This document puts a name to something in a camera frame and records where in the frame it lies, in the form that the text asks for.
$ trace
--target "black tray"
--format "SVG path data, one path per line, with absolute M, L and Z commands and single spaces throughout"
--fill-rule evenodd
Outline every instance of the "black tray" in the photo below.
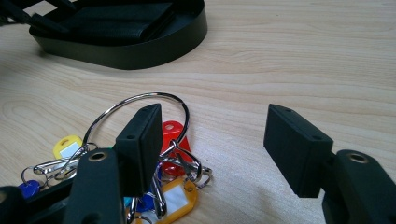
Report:
M 76 59 L 87 63 L 132 70 L 168 63 L 190 52 L 206 36 L 207 24 L 203 0 L 185 1 L 112 1 L 79 0 L 74 2 L 77 12 L 87 7 L 130 6 L 133 4 L 172 4 L 166 22 L 160 22 L 161 29 L 140 41 L 115 41 L 101 39 L 78 39 L 72 35 L 43 32 L 31 27 L 29 32 L 47 53 Z M 59 8 L 45 17 L 59 24 L 76 15 L 65 13 Z

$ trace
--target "table surface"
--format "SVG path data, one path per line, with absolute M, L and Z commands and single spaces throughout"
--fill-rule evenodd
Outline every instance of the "table surface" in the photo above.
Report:
M 29 13 L 52 10 L 40 3 Z M 0 185 L 53 159 L 61 138 L 83 136 L 118 101 L 162 91 L 191 112 L 193 154 L 213 169 L 194 209 L 178 223 L 325 223 L 317 199 L 299 199 L 262 145 L 269 104 L 310 120 L 333 141 L 376 158 L 396 181 L 396 3 L 207 0 L 208 33 L 185 56 L 123 71 L 44 53 L 27 25 L 0 30 Z M 134 112 L 125 106 L 94 133 L 114 139 Z

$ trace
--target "metal key ring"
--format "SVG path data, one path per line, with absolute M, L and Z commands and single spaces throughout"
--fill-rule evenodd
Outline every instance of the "metal key ring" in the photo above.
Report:
M 167 100 L 171 100 L 173 102 L 179 103 L 185 112 L 185 120 L 184 120 L 184 126 L 183 129 L 180 132 L 180 135 L 177 137 L 176 141 L 177 143 L 180 143 L 181 140 L 183 140 L 183 138 L 186 135 L 187 129 L 189 127 L 189 120 L 190 120 L 190 112 L 189 109 L 187 108 L 186 104 L 184 104 L 184 102 L 178 98 L 177 96 L 170 94 L 170 93 L 165 93 L 165 92 L 149 92 L 149 93 L 144 93 L 144 94 L 140 94 L 140 95 L 136 95 L 130 98 L 127 98 L 123 101 L 120 101 L 118 104 L 111 106 L 107 111 L 105 111 L 102 115 L 100 115 L 94 122 L 93 124 L 90 126 L 90 128 L 88 129 L 87 132 L 85 132 L 85 136 L 84 139 L 82 140 L 82 145 L 85 145 L 89 138 L 91 133 L 94 131 L 94 129 L 97 127 L 98 123 L 104 119 L 105 117 L 109 116 L 111 113 L 113 113 L 114 111 L 120 109 L 121 107 L 128 105 L 129 103 L 132 102 L 136 102 L 139 100 L 144 100 L 144 99 L 150 99 L 150 98 L 164 98 Z M 174 148 L 174 144 L 171 144 L 169 146 L 168 149 L 166 149 L 161 155 L 160 158 L 165 157 L 166 155 L 168 155 L 172 149 Z
M 24 178 L 24 173 L 26 172 L 26 170 L 29 170 L 29 169 L 34 170 L 34 168 L 35 168 L 34 166 L 28 166 L 28 167 L 23 169 L 23 171 L 21 173 L 21 179 L 22 179 L 23 184 L 25 184 L 25 185 L 29 184 L 29 183 L 27 183 L 26 179 Z M 48 179 L 47 174 L 43 173 L 41 175 L 44 175 L 46 177 L 46 183 L 47 183 L 47 179 Z M 46 187 L 46 183 L 44 183 L 43 185 L 40 185 L 40 188 L 43 189 L 44 187 Z

